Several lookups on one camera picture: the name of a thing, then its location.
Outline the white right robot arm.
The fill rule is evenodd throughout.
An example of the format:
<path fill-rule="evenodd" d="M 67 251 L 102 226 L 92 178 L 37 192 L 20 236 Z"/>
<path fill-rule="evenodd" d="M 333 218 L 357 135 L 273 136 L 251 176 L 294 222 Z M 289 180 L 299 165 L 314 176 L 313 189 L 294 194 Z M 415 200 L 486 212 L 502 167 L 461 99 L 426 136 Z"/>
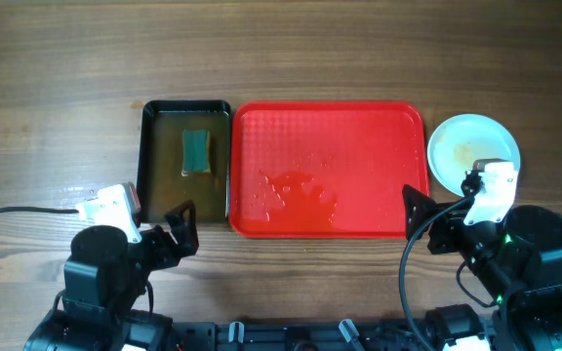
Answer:
<path fill-rule="evenodd" d="M 404 186 L 406 237 L 429 237 L 432 254 L 458 253 L 491 296 L 490 320 L 467 304 L 428 311 L 423 326 L 401 303 L 427 350 L 562 350 L 562 216 L 538 206 L 510 209 L 497 221 L 469 219 L 476 194 L 438 204 Z"/>

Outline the green yellow sponge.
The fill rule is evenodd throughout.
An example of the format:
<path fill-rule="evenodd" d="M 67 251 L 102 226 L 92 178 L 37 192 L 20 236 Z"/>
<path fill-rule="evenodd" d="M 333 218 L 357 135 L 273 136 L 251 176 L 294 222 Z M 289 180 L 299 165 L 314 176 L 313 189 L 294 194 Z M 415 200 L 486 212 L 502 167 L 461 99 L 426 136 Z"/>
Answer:
<path fill-rule="evenodd" d="M 182 170 L 183 176 L 205 174 L 211 171 L 211 137 L 207 130 L 185 130 L 182 132 Z"/>

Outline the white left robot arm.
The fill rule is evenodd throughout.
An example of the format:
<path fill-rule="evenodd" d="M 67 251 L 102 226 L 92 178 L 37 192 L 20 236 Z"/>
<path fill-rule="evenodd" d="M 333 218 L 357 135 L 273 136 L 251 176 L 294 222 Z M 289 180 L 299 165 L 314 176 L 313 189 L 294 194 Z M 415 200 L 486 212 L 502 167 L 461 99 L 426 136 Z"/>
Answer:
<path fill-rule="evenodd" d="M 130 243 L 111 225 L 75 235 L 63 273 L 65 289 L 23 346 L 25 350 L 181 350 L 169 317 L 135 310 L 147 294 L 151 272 L 177 266 L 197 253 L 195 205 L 186 201 L 165 214 L 170 230 L 157 225 Z"/>

